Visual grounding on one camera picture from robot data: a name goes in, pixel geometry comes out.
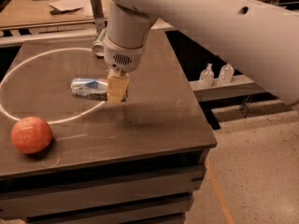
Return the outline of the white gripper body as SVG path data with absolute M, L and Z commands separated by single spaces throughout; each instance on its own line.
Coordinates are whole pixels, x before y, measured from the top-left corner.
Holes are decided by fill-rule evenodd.
M 137 49 L 124 49 L 114 44 L 108 37 L 104 40 L 104 60 L 106 65 L 113 70 L 122 70 L 131 73 L 141 63 L 145 47 Z

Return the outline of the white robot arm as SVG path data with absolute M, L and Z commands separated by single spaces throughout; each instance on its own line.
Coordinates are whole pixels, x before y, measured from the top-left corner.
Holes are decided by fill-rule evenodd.
M 130 73 L 162 19 L 285 104 L 299 106 L 299 14 L 257 0 L 110 0 L 105 62 Z

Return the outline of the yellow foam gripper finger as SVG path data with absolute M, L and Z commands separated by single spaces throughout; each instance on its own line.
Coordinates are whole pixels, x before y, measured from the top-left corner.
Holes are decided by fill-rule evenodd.
M 128 75 L 122 70 L 110 70 L 107 76 L 107 100 L 118 104 L 124 98 L 129 84 Z

